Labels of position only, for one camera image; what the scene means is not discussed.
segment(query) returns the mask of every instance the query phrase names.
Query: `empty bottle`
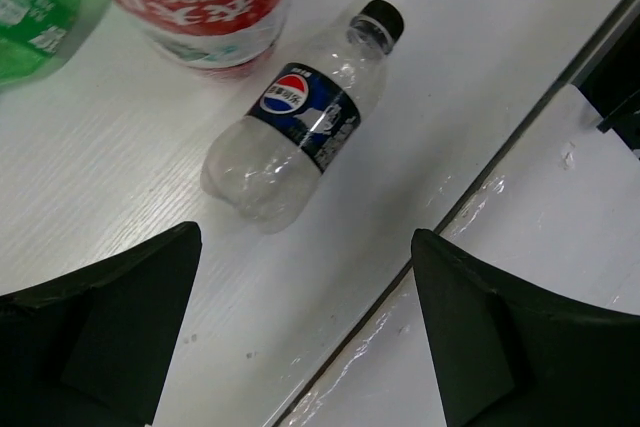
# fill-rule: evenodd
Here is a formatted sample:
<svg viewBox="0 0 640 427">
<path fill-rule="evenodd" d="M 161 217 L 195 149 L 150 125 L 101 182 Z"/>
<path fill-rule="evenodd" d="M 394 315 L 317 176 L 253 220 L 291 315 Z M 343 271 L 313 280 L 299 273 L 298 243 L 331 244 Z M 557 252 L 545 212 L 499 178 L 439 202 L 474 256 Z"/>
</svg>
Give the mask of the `empty bottle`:
<svg viewBox="0 0 640 427">
<path fill-rule="evenodd" d="M 348 28 L 320 33 L 287 64 L 249 112 L 211 146 L 202 188 L 265 233 L 290 225 L 320 176 L 384 89 L 385 59 L 404 22 L 374 0 Z"/>
</svg>

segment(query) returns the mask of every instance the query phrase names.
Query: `white surface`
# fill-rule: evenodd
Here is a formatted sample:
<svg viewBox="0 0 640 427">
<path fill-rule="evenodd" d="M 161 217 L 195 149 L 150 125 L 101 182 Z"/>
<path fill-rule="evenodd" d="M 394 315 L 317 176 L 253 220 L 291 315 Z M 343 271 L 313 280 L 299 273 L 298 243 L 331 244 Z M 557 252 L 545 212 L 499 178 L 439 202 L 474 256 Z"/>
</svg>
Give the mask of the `white surface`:
<svg viewBox="0 0 640 427">
<path fill-rule="evenodd" d="M 537 285 L 640 314 L 640 163 L 565 87 L 443 236 Z M 284 425 L 444 427 L 410 274 Z"/>
<path fill-rule="evenodd" d="M 285 43 L 352 1 L 293 0 Z M 205 87 L 111 11 L 60 72 L 0 96 L 1 292 L 196 220 L 189 342 L 155 425 L 268 424 L 402 267 L 413 229 L 435 226 L 619 0 L 391 1 L 407 30 L 379 109 L 270 238 L 197 178 L 285 59 L 237 95 Z"/>
</svg>

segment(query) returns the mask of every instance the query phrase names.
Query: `black object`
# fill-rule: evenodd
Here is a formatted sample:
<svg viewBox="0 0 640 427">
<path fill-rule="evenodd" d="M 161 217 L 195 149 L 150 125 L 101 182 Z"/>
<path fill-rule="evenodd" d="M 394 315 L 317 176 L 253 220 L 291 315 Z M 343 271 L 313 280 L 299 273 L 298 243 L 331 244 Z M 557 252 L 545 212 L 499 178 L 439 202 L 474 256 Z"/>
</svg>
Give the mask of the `black object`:
<svg viewBox="0 0 640 427">
<path fill-rule="evenodd" d="M 640 425 L 640 317 L 417 231 L 412 263 L 449 427 Z"/>
<path fill-rule="evenodd" d="M 640 18 L 579 88 L 604 118 L 598 129 L 614 129 L 631 150 L 640 149 Z"/>
<path fill-rule="evenodd" d="M 367 18 L 373 19 L 380 24 L 387 31 L 393 43 L 389 44 L 387 35 L 375 23 L 367 21 Z M 404 32 L 402 15 L 398 12 L 398 9 L 385 0 L 372 0 L 369 2 L 360 11 L 360 14 L 353 18 L 351 25 L 376 37 L 387 55 L 393 50 L 394 44 L 398 42 Z"/>
<path fill-rule="evenodd" d="M 0 297 L 0 426 L 151 424 L 200 250 L 184 223 Z"/>
</svg>

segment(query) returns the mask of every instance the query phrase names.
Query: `green label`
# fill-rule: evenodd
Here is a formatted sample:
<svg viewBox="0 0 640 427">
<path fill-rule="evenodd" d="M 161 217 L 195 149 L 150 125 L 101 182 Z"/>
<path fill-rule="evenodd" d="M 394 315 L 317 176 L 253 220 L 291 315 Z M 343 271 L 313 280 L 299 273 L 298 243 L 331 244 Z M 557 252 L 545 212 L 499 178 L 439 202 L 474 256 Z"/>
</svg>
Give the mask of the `green label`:
<svg viewBox="0 0 640 427">
<path fill-rule="evenodd" d="M 0 0 L 0 37 L 53 56 L 71 28 L 73 13 L 55 0 Z"/>
</svg>

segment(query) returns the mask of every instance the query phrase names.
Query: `bottle neck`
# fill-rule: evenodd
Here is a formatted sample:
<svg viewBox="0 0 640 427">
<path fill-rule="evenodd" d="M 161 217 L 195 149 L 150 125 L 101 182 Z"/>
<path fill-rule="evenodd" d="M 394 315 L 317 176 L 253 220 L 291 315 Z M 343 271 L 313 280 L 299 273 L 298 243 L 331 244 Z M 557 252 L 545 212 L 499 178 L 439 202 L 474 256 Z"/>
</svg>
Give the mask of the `bottle neck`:
<svg viewBox="0 0 640 427">
<path fill-rule="evenodd" d="M 378 21 L 365 15 L 353 18 L 347 38 L 362 49 L 367 58 L 383 58 L 393 49 L 393 39 Z"/>
</svg>

